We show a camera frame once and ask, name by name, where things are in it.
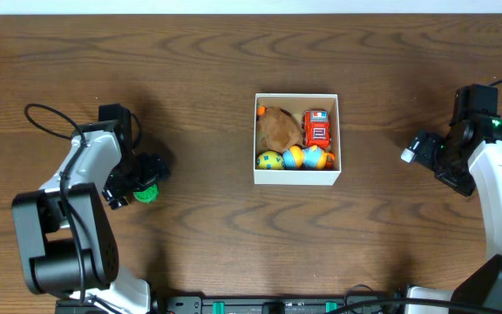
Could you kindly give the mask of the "yellow ball with blue letters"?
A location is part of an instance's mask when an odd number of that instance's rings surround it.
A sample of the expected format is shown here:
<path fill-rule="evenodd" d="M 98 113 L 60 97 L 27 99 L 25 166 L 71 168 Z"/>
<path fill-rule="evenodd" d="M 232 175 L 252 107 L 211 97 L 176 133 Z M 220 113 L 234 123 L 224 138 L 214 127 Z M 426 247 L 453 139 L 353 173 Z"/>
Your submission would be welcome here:
<path fill-rule="evenodd" d="M 283 170 L 285 168 L 284 159 L 275 151 L 266 151 L 259 154 L 255 165 L 259 170 Z"/>

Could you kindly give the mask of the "blue duck toy figure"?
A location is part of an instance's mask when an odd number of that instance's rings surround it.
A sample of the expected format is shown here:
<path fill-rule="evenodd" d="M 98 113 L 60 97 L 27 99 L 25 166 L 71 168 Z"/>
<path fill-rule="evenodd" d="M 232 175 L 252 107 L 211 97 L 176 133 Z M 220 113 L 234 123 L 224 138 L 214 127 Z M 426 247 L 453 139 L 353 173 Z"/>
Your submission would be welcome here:
<path fill-rule="evenodd" d="M 317 145 L 300 148 L 292 146 L 282 154 L 284 168 L 289 170 L 323 170 L 333 166 L 335 155 Z"/>

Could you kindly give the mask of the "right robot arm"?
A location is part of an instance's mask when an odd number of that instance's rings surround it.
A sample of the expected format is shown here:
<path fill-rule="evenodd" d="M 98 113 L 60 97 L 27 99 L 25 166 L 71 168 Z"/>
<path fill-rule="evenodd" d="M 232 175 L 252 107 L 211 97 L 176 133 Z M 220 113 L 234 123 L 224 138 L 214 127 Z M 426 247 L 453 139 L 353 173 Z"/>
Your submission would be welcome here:
<path fill-rule="evenodd" d="M 446 313 L 441 301 L 502 311 L 502 118 L 495 85 L 457 90 L 445 136 L 421 130 L 402 152 L 407 163 L 432 171 L 463 196 L 478 194 L 485 226 L 486 261 L 455 290 L 407 290 L 407 313 Z"/>

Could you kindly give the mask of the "brown plush toy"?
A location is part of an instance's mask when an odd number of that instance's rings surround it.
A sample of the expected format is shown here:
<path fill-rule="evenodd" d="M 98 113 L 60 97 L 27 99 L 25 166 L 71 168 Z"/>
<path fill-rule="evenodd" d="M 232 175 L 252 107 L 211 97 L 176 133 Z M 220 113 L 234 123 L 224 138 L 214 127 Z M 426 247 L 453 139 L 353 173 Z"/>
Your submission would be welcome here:
<path fill-rule="evenodd" d="M 302 131 L 295 118 L 278 106 L 257 109 L 259 143 L 267 150 L 283 153 L 302 144 Z"/>

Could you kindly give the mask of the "green ridged plastic ball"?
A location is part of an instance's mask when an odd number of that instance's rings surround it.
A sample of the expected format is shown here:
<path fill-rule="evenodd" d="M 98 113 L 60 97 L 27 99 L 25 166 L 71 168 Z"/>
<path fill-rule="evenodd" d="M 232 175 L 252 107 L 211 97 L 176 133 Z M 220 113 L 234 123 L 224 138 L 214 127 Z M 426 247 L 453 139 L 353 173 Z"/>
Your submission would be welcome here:
<path fill-rule="evenodd" d="M 142 191 L 134 191 L 134 198 L 143 203 L 152 203 L 157 200 L 159 196 L 159 188 L 157 184 L 153 184 L 149 188 Z"/>

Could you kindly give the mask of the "red toy truck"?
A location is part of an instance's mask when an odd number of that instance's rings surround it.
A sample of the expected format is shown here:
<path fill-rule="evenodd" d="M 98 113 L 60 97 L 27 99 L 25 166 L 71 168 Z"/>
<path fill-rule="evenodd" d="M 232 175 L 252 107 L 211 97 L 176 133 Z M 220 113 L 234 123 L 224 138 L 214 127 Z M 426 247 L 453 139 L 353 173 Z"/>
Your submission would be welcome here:
<path fill-rule="evenodd" d="M 304 131 L 303 145 L 305 147 L 318 146 L 323 149 L 329 147 L 330 122 L 329 113 L 325 110 L 306 110 L 302 116 Z"/>

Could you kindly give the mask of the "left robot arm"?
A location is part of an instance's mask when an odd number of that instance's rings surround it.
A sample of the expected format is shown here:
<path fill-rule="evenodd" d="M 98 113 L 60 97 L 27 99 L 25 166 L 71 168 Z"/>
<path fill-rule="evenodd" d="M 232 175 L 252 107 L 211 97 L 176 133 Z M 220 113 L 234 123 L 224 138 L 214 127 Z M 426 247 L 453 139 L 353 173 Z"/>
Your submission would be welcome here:
<path fill-rule="evenodd" d="M 156 201 L 170 171 L 157 154 L 136 154 L 138 118 L 100 106 L 94 123 L 73 126 L 71 150 L 38 190 L 11 206 L 28 289 L 56 298 L 57 313 L 164 313 L 144 279 L 120 266 L 105 208 Z"/>

